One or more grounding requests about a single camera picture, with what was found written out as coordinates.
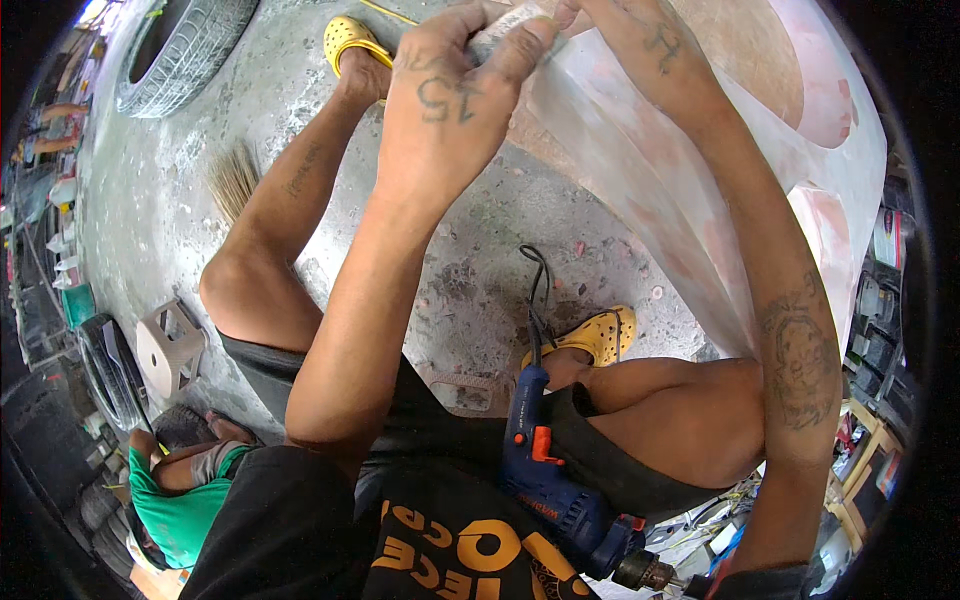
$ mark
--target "concrete floor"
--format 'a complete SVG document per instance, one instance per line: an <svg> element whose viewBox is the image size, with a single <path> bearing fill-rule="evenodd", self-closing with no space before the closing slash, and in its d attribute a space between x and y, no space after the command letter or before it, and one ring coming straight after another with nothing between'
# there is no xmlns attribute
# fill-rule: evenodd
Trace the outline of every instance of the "concrete floor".
<svg viewBox="0 0 960 600"><path fill-rule="evenodd" d="M444 4L386 3L417 20ZM148 0L123 7L95 82L78 156L84 276L98 308L116 318L131 344L137 319L173 296L209 334L202 377L169 399L150 389L151 413L187 401L221 409L276 439L278 423L224 354L198 296L204 264L228 231L204 187L204 161L244 138L265 171L324 105L336 84L319 42L331 17L363 20L391 49L407 26L357 2L264 0L198 98L164 119L130 119L114 108L114 82L149 8ZM321 307L373 187L382 116L373 107L361 121L329 208L296 265ZM586 244L581 256L578 241ZM539 248L564 283L551 294L549 319L559 332L599 308L625 303L636 310L641 334L625 357L689 358L704 344L702 329L636 236L589 192L505 144L427 250L404 347L415 366L432 361L438 371L513 372L527 349L523 299L535 271L516 250L521 242ZM654 300L657 286L662 297ZM482 404L456 390L438 392L447 405Z"/></svg>

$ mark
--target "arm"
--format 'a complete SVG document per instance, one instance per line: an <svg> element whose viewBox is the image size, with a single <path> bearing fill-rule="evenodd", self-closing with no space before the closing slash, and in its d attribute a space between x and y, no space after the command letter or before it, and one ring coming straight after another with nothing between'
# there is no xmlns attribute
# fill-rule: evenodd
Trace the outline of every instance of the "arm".
<svg viewBox="0 0 960 600"><path fill-rule="evenodd" d="M732 572L805 562L822 511L841 387L833 319L804 233L672 8L658 0L575 2L558 7L561 27L584 9L636 88L700 150L730 208L759 333L767 455Z"/></svg>
<svg viewBox="0 0 960 600"><path fill-rule="evenodd" d="M507 9L457 6L400 42L377 183L287 405L288 444L327 454L351 478L390 408L430 236L503 142L555 34L551 20L530 21L467 71L468 36Z"/></svg>

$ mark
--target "black shorts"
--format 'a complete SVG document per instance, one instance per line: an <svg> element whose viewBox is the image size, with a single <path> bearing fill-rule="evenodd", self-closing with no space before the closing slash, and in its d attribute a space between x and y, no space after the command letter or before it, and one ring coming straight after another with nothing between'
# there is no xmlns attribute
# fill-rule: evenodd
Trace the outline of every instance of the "black shorts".
<svg viewBox="0 0 960 600"><path fill-rule="evenodd" d="M223 333L220 338L260 401L283 423L287 398L304 354L243 342ZM571 479L600 490L618 512L657 523L726 491L687 485L625 453L587 421L587 417L597 413L584 386L574 384L551 397L552 454L566 461ZM357 511L361 512L367 500L375 497L377 473L397 461L440 459L495 480L505 427L504 419L451 415L406 357L401 356L394 402L357 482Z"/></svg>

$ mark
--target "flip-flop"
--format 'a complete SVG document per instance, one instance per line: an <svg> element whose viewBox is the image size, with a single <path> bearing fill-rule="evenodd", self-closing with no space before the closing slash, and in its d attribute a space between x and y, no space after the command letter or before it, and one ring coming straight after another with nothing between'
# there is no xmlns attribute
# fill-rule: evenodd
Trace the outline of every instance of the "flip-flop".
<svg viewBox="0 0 960 600"><path fill-rule="evenodd" d="M593 367L606 367L616 362L617 328L619 327L620 354L623 354L633 344L636 337L636 314L629 306L618 304L607 312L590 317L580 323L568 333L557 338L557 347L544 344L540 354L546 356L555 349L579 348L586 350L593 357ZM530 364L532 352L527 352L520 363L520 368Z"/></svg>
<svg viewBox="0 0 960 600"><path fill-rule="evenodd" d="M324 31L324 56L333 67L333 74L340 79L340 56L347 48L365 48L387 68L394 68L394 60L387 49L381 46L366 25L348 16L335 16Z"/></svg>
<svg viewBox="0 0 960 600"><path fill-rule="evenodd" d="M227 415L221 413L221 412L218 411L218 410L214 410L214 409L212 409L212 408L209 409L207 412L213 413L213 416L214 416L216 419L223 419L223 420L225 420L226 422L233 423L233 424L236 425L237 427L240 427L241 429L243 429L243 430L247 433L247 435L249 435L250 437L253 438L253 445L263 445L263 442L260 440L260 438L259 438L255 433L253 433L253 430L250 429L247 425L245 425L245 424L243 424L243 423L238 423L237 421L231 419L231 418L228 417ZM208 420L208 419L206 418L206 415L204 415L204 420L206 420L206 425L207 425L208 427L210 427L210 431L213 431L213 421L212 421L212 420Z"/></svg>

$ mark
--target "foot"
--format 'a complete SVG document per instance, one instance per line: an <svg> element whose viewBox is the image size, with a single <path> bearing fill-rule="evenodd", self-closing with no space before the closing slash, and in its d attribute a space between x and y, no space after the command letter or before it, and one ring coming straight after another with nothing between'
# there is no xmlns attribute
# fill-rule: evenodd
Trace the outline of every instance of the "foot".
<svg viewBox="0 0 960 600"><path fill-rule="evenodd" d="M222 442L227 440L235 440L236 442L243 444L256 443L256 440L253 438L253 436L245 431L243 427L224 419L213 411L206 411L204 418L206 419L206 425L210 428L210 431L212 431L213 434L217 436L217 439Z"/></svg>
<svg viewBox="0 0 960 600"><path fill-rule="evenodd" d="M543 368L550 375L550 389L560 390L575 381L586 383L593 356L579 348L559 348L543 357Z"/></svg>
<svg viewBox="0 0 960 600"><path fill-rule="evenodd" d="M393 75L385 64L363 48L347 48L340 55L338 90L371 105L387 97Z"/></svg>

